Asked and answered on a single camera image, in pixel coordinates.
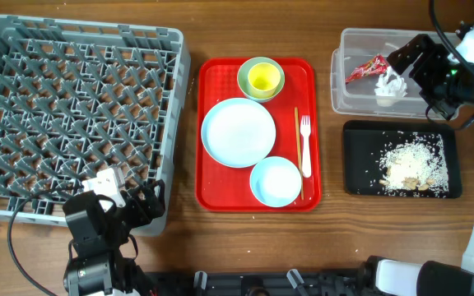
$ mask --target food wrapper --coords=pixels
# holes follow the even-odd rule
[[[345,79],[345,84],[365,76],[384,74],[388,67],[389,64],[387,60],[381,54],[378,54],[370,61],[356,67],[352,74]]]

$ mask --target plastic bin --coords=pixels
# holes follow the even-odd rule
[[[409,67],[402,74],[407,83],[407,95],[403,98],[375,95],[374,89],[378,76],[367,76],[348,85],[345,84],[345,79],[356,67],[369,61],[378,53],[387,57],[391,52],[401,48],[418,34],[428,34],[434,42],[440,42],[435,32],[344,29],[340,48],[332,54],[330,86],[334,111],[339,114],[350,115],[425,118],[427,103],[419,95],[420,87],[409,78],[412,67]],[[459,42],[459,38],[455,34],[446,34],[454,44]],[[430,112],[430,117],[441,118],[433,111]]]
[[[162,179],[167,209],[190,62],[176,29],[0,16],[0,220],[107,167],[127,188]],[[16,221],[66,225],[74,194],[34,200]],[[159,234],[167,213],[135,233]]]

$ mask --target wooden surface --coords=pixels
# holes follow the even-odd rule
[[[286,271],[354,267],[369,255],[459,265],[474,221],[474,125],[457,134],[463,195],[457,200],[349,196],[342,181],[342,125],[354,119],[330,104],[330,61],[347,27],[432,30],[427,1],[121,2],[0,0],[0,14],[158,25],[183,31],[192,56],[191,90],[181,115],[167,229],[138,238],[145,271]],[[474,15],[471,1],[440,1],[447,31]],[[196,80],[215,57],[302,57],[315,70],[323,199],[306,214],[217,214],[193,195]],[[40,294],[12,264],[0,222],[0,295]],[[65,228],[19,224],[14,242],[23,266],[65,294],[62,277],[71,239]],[[124,255],[132,247],[123,248]]]

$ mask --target wooden chopsticks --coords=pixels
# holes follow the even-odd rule
[[[297,142],[297,164],[301,174],[301,201],[304,200],[303,190],[303,174],[301,173],[301,139],[300,139],[300,116],[297,112],[297,107],[294,108],[295,115],[295,141]]]

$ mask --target dish rack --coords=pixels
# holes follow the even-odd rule
[[[162,179],[167,209],[190,62],[176,29],[1,15],[0,220],[107,167],[127,188]],[[67,226],[76,193],[45,194],[16,220]],[[135,233],[159,234],[166,216]]]

